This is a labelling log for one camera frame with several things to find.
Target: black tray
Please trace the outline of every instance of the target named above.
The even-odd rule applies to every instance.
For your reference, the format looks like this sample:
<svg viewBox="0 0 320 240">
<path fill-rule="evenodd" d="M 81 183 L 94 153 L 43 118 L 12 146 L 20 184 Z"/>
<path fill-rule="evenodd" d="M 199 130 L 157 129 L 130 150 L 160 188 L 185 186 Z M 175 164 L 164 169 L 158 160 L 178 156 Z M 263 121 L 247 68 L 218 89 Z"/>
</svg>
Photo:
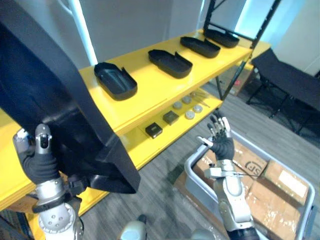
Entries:
<svg viewBox="0 0 320 240">
<path fill-rule="evenodd" d="M 180 43 L 183 46 L 207 58 L 214 58 L 215 56 L 218 55 L 220 51 L 219 46 L 213 44 L 207 39 L 205 39 L 204 41 L 201 41 L 194 37 L 183 36 L 180 38 Z"/>
<path fill-rule="evenodd" d="M 154 49 L 150 50 L 148 54 L 153 64 L 177 79 L 184 78 L 191 71 L 192 62 L 183 58 L 177 52 L 172 55 L 167 51 Z"/>
<path fill-rule="evenodd" d="M 94 74 L 99 78 L 103 89 L 114 100 L 125 100 L 137 92 L 137 82 L 124 69 L 107 62 L 94 66 Z"/>
<path fill-rule="evenodd" d="M 227 47 L 227 48 L 233 48 L 235 47 L 238 42 L 239 38 L 232 36 L 230 33 L 223 33 L 217 30 L 207 29 L 204 31 L 204 35 L 212 39 L 213 41 Z"/>
</svg>

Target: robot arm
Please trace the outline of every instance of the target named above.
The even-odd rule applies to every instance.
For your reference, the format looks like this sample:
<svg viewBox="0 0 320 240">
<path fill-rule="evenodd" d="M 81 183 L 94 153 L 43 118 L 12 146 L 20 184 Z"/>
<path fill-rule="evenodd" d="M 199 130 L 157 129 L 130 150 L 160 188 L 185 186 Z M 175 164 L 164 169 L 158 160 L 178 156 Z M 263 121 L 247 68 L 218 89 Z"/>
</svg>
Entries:
<svg viewBox="0 0 320 240">
<path fill-rule="evenodd" d="M 39 213 L 39 226 L 46 240 L 78 240 L 84 227 L 78 216 L 80 198 L 66 190 L 51 153 L 52 135 L 45 124 L 39 124 L 33 139 L 24 129 L 13 137 L 20 164 L 36 184 L 38 202 L 32 210 Z"/>
<path fill-rule="evenodd" d="M 216 179 L 213 189 L 218 198 L 218 207 L 223 224 L 231 240 L 259 240 L 250 208 L 245 199 L 241 176 L 236 172 L 232 159 L 235 155 L 231 128 L 226 117 L 213 115 L 213 126 L 208 124 L 212 141 L 197 138 L 216 155 L 217 164 L 207 169 L 207 178 Z"/>
</svg>

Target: metal washer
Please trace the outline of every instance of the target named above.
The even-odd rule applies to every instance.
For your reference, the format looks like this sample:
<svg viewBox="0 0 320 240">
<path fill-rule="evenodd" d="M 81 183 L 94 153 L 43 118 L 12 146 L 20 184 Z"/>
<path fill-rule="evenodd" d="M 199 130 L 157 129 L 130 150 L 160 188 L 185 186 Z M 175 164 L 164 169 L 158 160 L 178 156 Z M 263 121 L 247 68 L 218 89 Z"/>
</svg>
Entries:
<svg viewBox="0 0 320 240">
<path fill-rule="evenodd" d="M 189 110 L 189 111 L 186 111 L 184 115 L 186 119 L 192 120 L 195 118 L 196 114 L 194 111 Z"/>
<path fill-rule="evenodd" d="M 193 111 L 194 111 L 195 113 L 199 114 L 199 113 L 202 112 L 203 107 L 197 104 L 197 105 L 195 105 L 192 109 L 193 109 Z"/>
<path fill-rule="evenodd" d="M 174 104 L 173 104 L 173 108 L 174 109 L 181 109 L 182 108 L 182 103 L 180 101 L 176 101 Z"/>
<path fill-rule="evenodd" d="M 184 96 L 184 97 L 182 98 L 182 102 L 183 102 L 184 104 L 189 104 L 189 103 L 191 103 L 191 101 L 192 101 L 192 99 L 191 99 L 190 96 Z"/>
</svg>

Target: metal shelf frame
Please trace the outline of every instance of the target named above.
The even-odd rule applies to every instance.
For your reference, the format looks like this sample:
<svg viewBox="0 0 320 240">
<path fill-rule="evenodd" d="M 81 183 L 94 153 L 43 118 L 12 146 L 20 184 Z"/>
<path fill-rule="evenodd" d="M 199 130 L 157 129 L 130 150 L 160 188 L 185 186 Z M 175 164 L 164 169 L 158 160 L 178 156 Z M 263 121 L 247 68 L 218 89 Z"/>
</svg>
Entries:
<svg viewBox="0 0 320 240">
<path fill-rule="evenodd" d="M 209 4 L 209 7 L 208 7 L 208 11 L 206 13 L 206 17 L 205 17 L 205 21 L 204 21 L 204 26 L 203 26 L 203 32 L 205 32 L 206 30 L 209 29 L 209 26 L 213 26 L 213 27 L 216 27 L 220 30 L 224 30 L 225 33 L 228 33 L 228 34 L 234 34 L 234 35 L 237 35 L 241 38 L 244 38 L 244 39 L 247 39 L 249 41 L 251 41 L 251 46 L 250 46 L 250 49 L 252 49 L 252 51 L 255 49 L 256 45 L 258 44 L 260 38 L 262 37 L 263 33 L 265 32 L 271 18 L 273 17 L 274 13 L 276 12 L 281 0 L 274 0 L 273 1 L 273 4 L 271 6 L 271 8 L 269 9 L 269 12 L 268 14 L 266 15 L 259 31 L 257 32 L 256 36 L 254 38 L 251 38 L 249 36 L 246 36 L 246 35 L 243 35 L 239 32 L 235 32 L 233 30 L 230 30 L 228 28 L 225 28 L 223 26 L 220 26 L 218 24 L 215 24 L 214 22 L 211 22 L 211 17 L 212 17 L 212 14 L 213 12 L 219 8 L 226 0 L 222 0 L 221 2 L 219 2 L 219 4 L 216 5 L 216 0 L 210 0 L 210 4 Z M 239 75 L 241 74 L 242 70 L 244 69 L 247 61 L 252 57 L 252 53 L 250 54 L 250 56 L 246 59 L 246 60 L 243 60 L 241 62 L 241 64 L 239 65 L 239 67 L 237 68 L 235 74 L 233 75 L 228 87 L 226 88 L 226 90 L 224 91 L 224 93 L 222 93 L 222 90 L 221 90 L 221 85 L 220 85 L 220 81 L 219 81 L 219 77 L 215 77 L 215 80 L 216 80 L 216 85 L 217 85 L 217 88 L 218 88 L 218 92 L 219 92 L 219 97 L 222 101 L 224 101 L 227 97 L 227 95 L 229 94 L 231 88 L 233 87 L 233 85 L 235 84 L 237 78 L 239 77 Z"/>
</svg>

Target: gray cart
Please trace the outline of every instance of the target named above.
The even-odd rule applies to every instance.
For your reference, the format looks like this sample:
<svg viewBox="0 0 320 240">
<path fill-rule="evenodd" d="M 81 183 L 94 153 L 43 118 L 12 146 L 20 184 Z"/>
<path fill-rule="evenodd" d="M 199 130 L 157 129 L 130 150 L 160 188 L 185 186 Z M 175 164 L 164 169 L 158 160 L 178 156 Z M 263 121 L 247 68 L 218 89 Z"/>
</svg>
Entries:
<svg viewBox="0 0 320 240">
<path fill-rule="evenodd" d="M 261 148 L 254 145 L 252 142 L 248 141 L 240 134 L 232 131 L 232 137 L 246 148 L 250 149 L 253 153 L 257 154 L 260 158 L 270 161 L 274 160 L 288 169 L 290 172 L 295 174 L 297 177 L 303 179 L 309 185 L 309 190 L 307 194 L 307 198 L 305 201 L 305 205 L 303 209 L 301 209 L 301 216 L 299 223 L 296 229 L 296 240 L 302 240 L 305 234 L 305 230 L 308 225 L 312 225 L 313 220 L 308 222 L 309 215 L 312 210 L 312 205 L 315 199 L 315 188 L 311 185 L 309 181 L 307 181 L 304 177 L 300 176 L 298 173 L 290 169 L 288 166 L 281 163 L 279 160 L 275 159 L 270 154 L 263 151 Z M 221 222 L 222 218 L 219 213 L 218 208 L 218 199 L 214 190 L 208 186 L 200 177 L 198 177 L 195 172 L 192 170 L 192 167 L 196 164 L 196 162 L 206 153 L 208 150 L 207 147 L 201 145 L 194 154 L 192 154 L 184 164 L 184 170 L 186 172 L 186 181 L 185 188 L 193 194 L 211 213 L 213 213 Z M 268 240 L 268 238 L 263 235 L 259 230 L 257 231 L 261 240 Z"/>
</svg>

